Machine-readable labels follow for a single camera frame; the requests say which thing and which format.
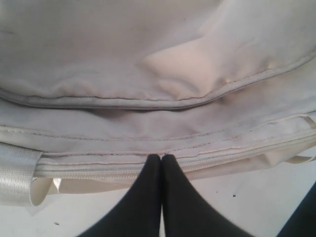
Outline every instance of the canvas bag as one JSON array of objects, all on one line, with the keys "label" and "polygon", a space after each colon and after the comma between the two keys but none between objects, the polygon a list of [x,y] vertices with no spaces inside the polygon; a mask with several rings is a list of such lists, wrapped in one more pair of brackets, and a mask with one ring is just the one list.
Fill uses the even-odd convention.
[{"label": "canvas bag", "polygon": [[314,0],[0,0],[0,203],[189,179],[316,145]]}]

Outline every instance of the white fabric bag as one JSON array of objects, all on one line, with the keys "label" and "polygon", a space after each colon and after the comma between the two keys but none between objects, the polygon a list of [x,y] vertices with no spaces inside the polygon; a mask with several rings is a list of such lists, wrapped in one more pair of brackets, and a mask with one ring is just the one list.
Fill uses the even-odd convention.
[{"label": "white fabric bag", "polygon": [[316,145],[314,0],[0,0],[0,203],[190,179]]}]

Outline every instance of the nylon webbing strap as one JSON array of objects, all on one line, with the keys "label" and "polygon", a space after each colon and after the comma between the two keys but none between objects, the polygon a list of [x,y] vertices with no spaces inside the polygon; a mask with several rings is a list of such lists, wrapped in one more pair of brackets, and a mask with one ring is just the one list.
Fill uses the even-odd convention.
[{"label": "nylon webbing strap", "polygon": [[38,192],[31,187],[40,156],[39,151],[0,143],[0,205],[30,206],[42,202],[42,192],[46,190]]}]

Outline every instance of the white surface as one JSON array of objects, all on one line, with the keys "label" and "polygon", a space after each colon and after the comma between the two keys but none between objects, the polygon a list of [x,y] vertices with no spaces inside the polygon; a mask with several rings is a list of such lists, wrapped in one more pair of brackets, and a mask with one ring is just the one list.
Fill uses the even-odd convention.
[{"label": "white surface", "polygon": [[[315,181],[316,162],[194,181],[220,213],[256,237],[275,237]],[[74,237],[107,213],[126,190],[51,197],[33,217],[0,207],[0,236]]]}]

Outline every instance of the white floor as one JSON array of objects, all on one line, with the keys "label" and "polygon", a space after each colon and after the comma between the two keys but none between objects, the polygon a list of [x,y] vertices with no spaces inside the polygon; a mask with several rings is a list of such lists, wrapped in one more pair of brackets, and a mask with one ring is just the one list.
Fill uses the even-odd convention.
[{"label": "white floor", "polygon": [[[270,170],[198,180],[193,185],[235,224],[256,237],[275,237],[314,184],[315,174],[316,162],[284,163]],[[52,196],[40,209],[0,206],[0,236],[77,236],[125,193]]]}]

